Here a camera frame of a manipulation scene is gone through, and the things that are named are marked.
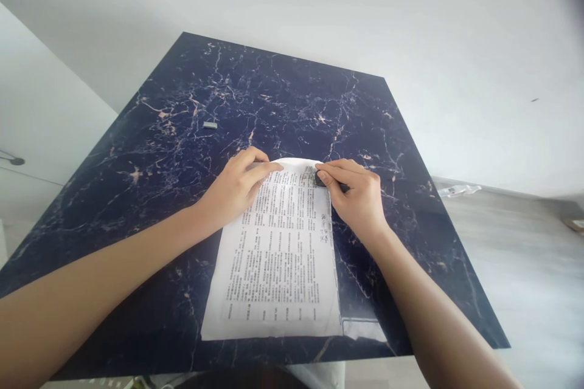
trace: floor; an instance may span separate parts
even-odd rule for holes
[[[584,388],[584,237],[558,220],[570,205],[484,190],[445,205],[512,345],[503,361],[527,389]],[[401,357],[347,362],[345,387],[428,386]]]

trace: human hand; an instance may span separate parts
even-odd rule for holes
[[[316,168],[336,212],[365,246],[390,229],[383,213],[378,174],[347,159],[316,164]],[[349,186],[347,193],[342,192],[339,181]]]
[[[254,162],[261,162],[249,169]],[[281,164],[269,162],[258,148],[250,147],[229,159],[223,171],[195,204],[204,216],[205,226],[213,232],[239,217],[254,202],[264,179],[273,171],[283,170]]]

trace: plastic bottle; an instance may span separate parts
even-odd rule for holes
[[[438,190],[438,195],[441,198],[456,198],[462,195],[472,195],[480,189],[480,185],[453,185],[452,187],[441,188]]]

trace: forearm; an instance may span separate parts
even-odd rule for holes
[[[39,387],[138,286],[214,230],[187,208],[0,300],[0,386]]]
[[[415,358],[431,387],[520,387],[488,343],[389,227],[364,243],[388,284],[408,330]]]

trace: dark blue marble table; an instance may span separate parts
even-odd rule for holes
[[[218,129],[204,129],[206,121]],[[386,217],[416,260],[492,347],[509,346],[383,78],[188,33],[0,271],[0,296],[193,204],[229,157],[251,145],[271,159],[345,157],[377,172]],[[55,378],[412,354],[377,266],[333,220],[341,315],[377,318],[386,343],[202,342],[218,232],[125,300]]]

